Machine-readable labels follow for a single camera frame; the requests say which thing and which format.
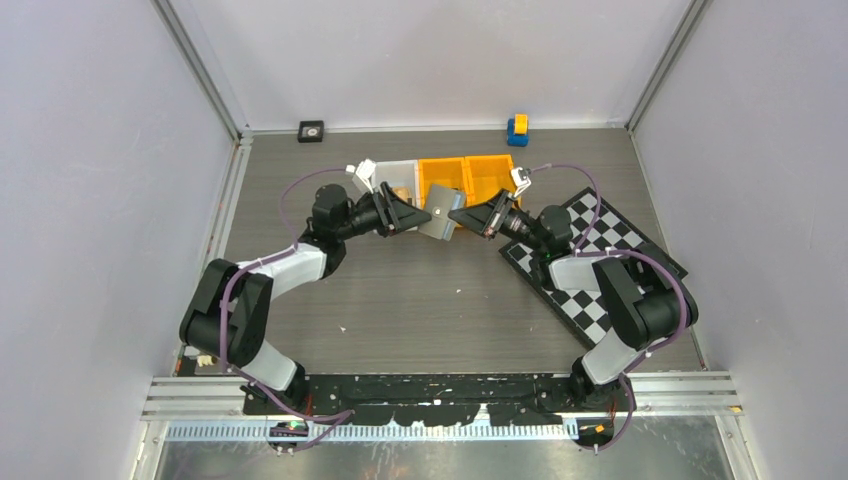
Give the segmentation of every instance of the wooden table surface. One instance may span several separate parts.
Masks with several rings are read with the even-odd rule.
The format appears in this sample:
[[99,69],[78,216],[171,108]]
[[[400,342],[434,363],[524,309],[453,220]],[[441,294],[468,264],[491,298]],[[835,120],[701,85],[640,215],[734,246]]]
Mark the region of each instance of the wooden table surface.
[[[299,144],[294,135],[255,138],[226,256],[254,259],[291,243],[278,201],[283,189],[306,173],[364,158],[500,153],[511,153],[517,166],[566,162],[587,167],[604,198],[662,245],[624,130],[537,130],[526,148],[508,147],[501,131],[330,132],[320,144]],[[357,195],[342,173],[304,181],[284,205],[298,233],[315,190],[327,183]],[[538,213],[587,183],[580,173],[566,170],[534,177],[524,207]],[[354,238],[335,274],[274,302],[266,338],[314,373],[568,372],[587,348],[498,254],[507,241],[486,241],[459,229],[450,242],[414,232]],[[687,333],[639,370],[698,368]]]

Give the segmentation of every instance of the checkerboard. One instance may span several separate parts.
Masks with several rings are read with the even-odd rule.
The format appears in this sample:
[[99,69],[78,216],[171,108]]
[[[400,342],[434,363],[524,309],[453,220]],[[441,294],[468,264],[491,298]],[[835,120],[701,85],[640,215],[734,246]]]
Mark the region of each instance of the checkerboard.
[[[571,232],[576,241],[592,221],[596,204],[595,191],[587,188],[563,204],[571,215]],[[606,200],[601,200],[601,216],[589,239],[583,246],[587,252],[597,252],[607,247],[630,249],[644,242],[653,243],[645,234],[622,216]],[[554,313],[590,346],[595,346],[610,329],[610,319],[598,292],[584,290],[545,290],[530,275],[531,249],[518,242],[510,242],[500,253],[521,277],[536,290],[536,293],[554,310]],[[672,267],[680,278],[686,271],[674,260]]]

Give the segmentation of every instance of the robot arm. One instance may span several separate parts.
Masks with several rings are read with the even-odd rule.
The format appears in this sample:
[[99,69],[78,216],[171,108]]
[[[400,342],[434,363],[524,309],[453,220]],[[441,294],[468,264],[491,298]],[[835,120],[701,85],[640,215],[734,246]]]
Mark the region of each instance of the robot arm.
[[[235,282],[226,312],[227,359],[251,377],[279,392],[288,392],[303,367],[265,341],[272,300],[289,290],[331,275],[345,257],[345,240],[374,231],[389,237],[421,225],[430,214],[405,202],[387,183],[369,188],[353,202],[343,187],[325,185],[315,193],[312,216],[296,247],[272,255],[273,262],[243,273]],[[201,352],[218,356],[221,303],[230,279],[256,261],[209,263],[180,325],[180,339]]]
[[[449,217],[484,238],[501,233],[532,248],[531,273],[546,290],[601,294],[612,329],[574,362],[569,377],[571,397],[582,405],[595,393],[608,393],[619,375],[635,366],[651,345],[676,331],[680,305],[672,284],[647,262],[623,256],[573,255],[571,218],[565,208],[549,205],[534,219],[515,205],[515,199],[516,194],[501,190],[488,202],[454,210]],[[642,244],[634,251],[671,274],[683,291],[686,326],[695,323],[698,307],[662,250]]]

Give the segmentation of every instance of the orange bin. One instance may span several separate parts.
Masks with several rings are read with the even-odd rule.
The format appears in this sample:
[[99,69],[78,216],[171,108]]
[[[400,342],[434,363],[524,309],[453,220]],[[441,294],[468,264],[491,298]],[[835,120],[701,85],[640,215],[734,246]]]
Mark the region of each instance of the orange bin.
[[434,183],[465,192],[465,204],[473,204],[473,187],[469,183],[464,157],[418,160],[418,200],[422,207],[427,200],[427,194],[430,193],[430,185]]
[[483,203],[502,188],[515,191],[509,173],[512,168],[512,155],[422,158],[418,160],[418,200],[423,207],[430,185],[435,183],[465,192],[466,206]]

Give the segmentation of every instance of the white wall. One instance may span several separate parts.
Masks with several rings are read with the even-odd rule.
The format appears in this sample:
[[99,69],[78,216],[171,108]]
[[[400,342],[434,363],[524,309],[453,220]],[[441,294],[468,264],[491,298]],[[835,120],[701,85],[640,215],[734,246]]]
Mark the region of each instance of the white wall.
[[767,479],[848,469],[848,4],[713,2],[637,132]]
[[254,130],[622,125],[689,0],[180,0]]
[[7,3],[0,44],[0,478],[126,478],[231,143],[149,1]]

